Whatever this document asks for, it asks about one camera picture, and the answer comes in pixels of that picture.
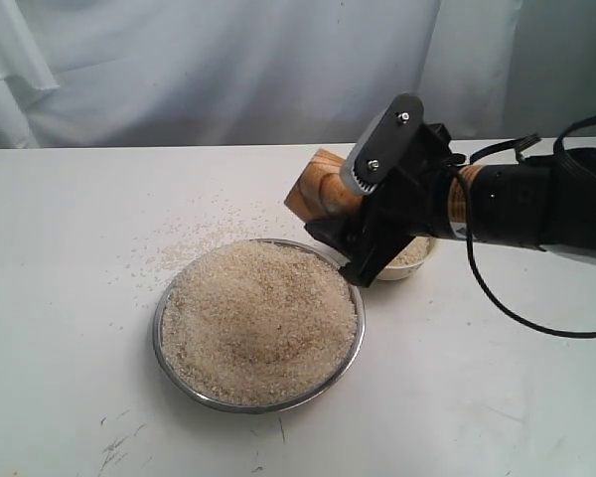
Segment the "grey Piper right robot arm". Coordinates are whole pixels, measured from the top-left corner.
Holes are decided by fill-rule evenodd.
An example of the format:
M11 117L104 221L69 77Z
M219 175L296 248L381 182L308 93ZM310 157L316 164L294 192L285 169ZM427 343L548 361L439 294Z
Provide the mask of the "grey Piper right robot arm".
M417 237L549 251L596 264L596 147L523 157L534 136L471 157L454 153L441 124L419 125L401 145L363 150L393 160L357 210L312 219L308 234L347 259L342 273L369 286Z

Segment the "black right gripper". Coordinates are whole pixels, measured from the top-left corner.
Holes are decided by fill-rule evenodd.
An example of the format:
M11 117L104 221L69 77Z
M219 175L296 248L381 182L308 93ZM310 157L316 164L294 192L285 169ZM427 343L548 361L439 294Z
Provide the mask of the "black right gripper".
M315 240L347 260L343 276L351 284L370 286L416 237L435 237L431 228L433 187L453 153L442 123L422 123L401 160L375 190L362 197L353 215L305 223Z

